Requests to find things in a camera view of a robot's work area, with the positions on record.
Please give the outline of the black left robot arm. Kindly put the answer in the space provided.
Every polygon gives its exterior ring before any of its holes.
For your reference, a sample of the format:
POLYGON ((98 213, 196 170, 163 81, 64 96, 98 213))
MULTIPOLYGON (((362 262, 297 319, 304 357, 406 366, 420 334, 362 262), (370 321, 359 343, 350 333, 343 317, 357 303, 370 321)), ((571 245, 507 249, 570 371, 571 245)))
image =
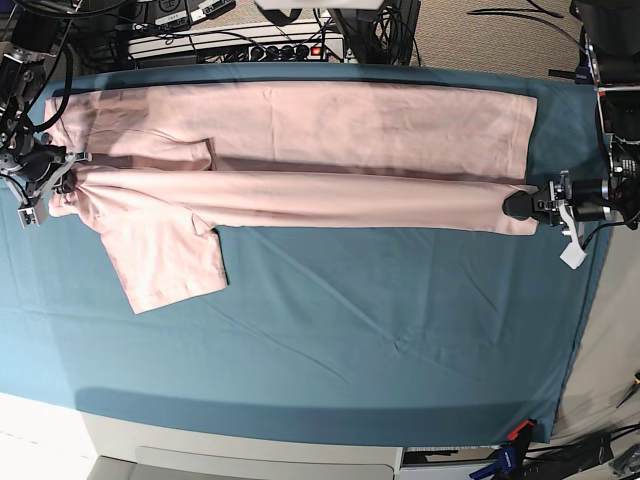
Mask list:
POLYGON ((568 172, 536 193, 519 190, 503 203, 516 220, 551 226, 564 205, 575 222, 602 221, 606 228, 639 228, 639 3, 573 1, 570 13, 582 23, 582 68, 595 87, 596 140, 608 177, 572 180, 568 172))

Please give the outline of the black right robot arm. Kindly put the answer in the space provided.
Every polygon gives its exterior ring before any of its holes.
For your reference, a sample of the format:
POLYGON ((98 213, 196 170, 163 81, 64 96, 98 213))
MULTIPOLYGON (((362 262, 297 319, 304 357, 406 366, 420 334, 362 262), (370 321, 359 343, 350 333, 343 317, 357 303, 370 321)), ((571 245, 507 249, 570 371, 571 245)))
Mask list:
POLYGON ((55 146, 46 131, 61 119, 71 93, 73 54, 66 36, 81 13, 80 1, 17 1, 16 17, 1 60, 1 179, 22 207, 35 206, 54 190, 74 188, 69 169, 87 162, 86 152, 68 152, 55 146), (66 62, 63 97, 54 115, 35 125, 29 112, 50 81, 49 58, 66 62))

